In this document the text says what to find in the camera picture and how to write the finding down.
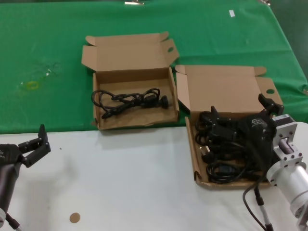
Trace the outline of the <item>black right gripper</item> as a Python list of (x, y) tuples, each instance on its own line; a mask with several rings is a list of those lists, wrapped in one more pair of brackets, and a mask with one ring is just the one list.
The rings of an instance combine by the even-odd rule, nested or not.
[(266, 98), (262, 93), (259, 94), (258, 101), (264, 109), (258, 115), (249, 115), (239, 120), (221, 117), (216, 108), (211, 106), (211, 122), (212, 132), (229, 141), (235, 141), (239, 131), (243, 136), (250, 163), (258, 168), (260, 176), (265, 179), (268, 170), (277, 162), (273, 149), (274, 132), (266, 118), (270, 118), (272, 114), (282, 115), (284, 106), (272, 98)]

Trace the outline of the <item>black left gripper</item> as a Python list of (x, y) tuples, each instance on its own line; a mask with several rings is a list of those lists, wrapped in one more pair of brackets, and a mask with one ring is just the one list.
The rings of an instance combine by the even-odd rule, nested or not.
[[(26, 151), (33, 151), (26, 157)], [(0, 145), (0, 208), (8, 211), (21, 165), (33, 166), (51, 151), (48, 135), (43, 124), (40, 125), (38, 137), (16, 144)]]

